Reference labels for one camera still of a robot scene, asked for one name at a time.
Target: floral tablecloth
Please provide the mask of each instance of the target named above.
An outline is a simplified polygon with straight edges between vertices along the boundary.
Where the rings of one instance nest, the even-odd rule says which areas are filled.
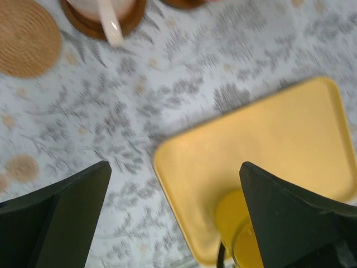
[[[0,201],[110,161],[87,268],[192,259],[151,165],[168,136],[327,75],[357,144],[357,1],[227,0],[181,12],[148,0],[125,49],[78,33],[57,1],[39,2],[64,45],[42,77],[0,76]]]

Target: tan dot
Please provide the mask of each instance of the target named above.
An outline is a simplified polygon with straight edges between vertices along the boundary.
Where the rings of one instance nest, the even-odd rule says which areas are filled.
[[[8,113],[1,115],[1,120],[4,126],[9,129],[12,129],[16,124],[15,119]]]
[[[174,28],[176,26],[176,21],[173,18],[170,18],[166,21],[166,25],[169,28]]]
[[[0,174],[0,193],[9,187],[9,182],[4,174]]]
[[[67,52],[65,58],[70,65],[78,65],[77,57],[72,52]]]
[[[145,91],[145,87],[142,84],[136,85],[134,88],[135,93],[142,94]]]
[[[16,89],[16,95],[24,98],[24,97],[26,97],[27,93],[24,88],[18,88],[18,89]]]
[[[157,61],[154,58],[149,59],[149,64],[151,67],[154,67],[154,68],[157,67],[157,65],[158,65]]]
[[[232,66],[230,66],[229,64],[225,64],[224,65],[224,71],[226,73],[231,73],[232,72]]]
[[[277,11],[280,13],[280,14],[285,14],[285,7],[283,4],[281,3],[275,3],[275,8],[277,9]]]
[[[85,127],[79,127],[78,132],[82,135],[86,135],[88,133],[88,130]]]
[[[325,10],[325,5],[322,1],[316,1],[315,2],[315,10],[318,13],[323,13],[323,11]]]
[[[9,176],[22,183],[33,181],[38,178],[40,169],[38,163],[29,155],[17,155],[5,164]]]
[[[146,252],[146,251],[147,251],[147,246],[144,245],[144,244],[142,244],[142,245],[140,246],[140,251],[141,251],[141,252]]]
[[[305,0],[291,0],[293,7],[301,7],[304,4]]]

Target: round placemat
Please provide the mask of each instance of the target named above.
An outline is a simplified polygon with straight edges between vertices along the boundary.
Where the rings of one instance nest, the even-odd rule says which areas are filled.
[[[206,3],[205,0],[160,0],[162,3],[178,9],[193,9]]]
[[[0,71],[33,78],[48,71],[62,47],[52,16],[33,0],[0,0]]]
[[[91,21],[76,11],[67,0],[60,0],[61,7],[69,22],[82,34],[95,39],[106,40],[102,25]],[[123,36],[127,36],[139,25],[145,14],[146,0],[136,0],[132,11],[119,21]]]

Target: mug handle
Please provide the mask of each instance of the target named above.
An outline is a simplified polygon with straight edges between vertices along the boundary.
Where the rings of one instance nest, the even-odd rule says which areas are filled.
[[[120,27],[117,15],[115,14],[111,0],[97,0],[100,21],[105,36],[112,47],[124,45],[122,29]]]

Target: white mug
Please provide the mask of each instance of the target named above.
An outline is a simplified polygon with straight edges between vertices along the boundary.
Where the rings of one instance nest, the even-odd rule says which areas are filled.
[[[112,47],[124,45],[119,20],[134,7],[135,0],[67,0],[82,16],[102,24]]]

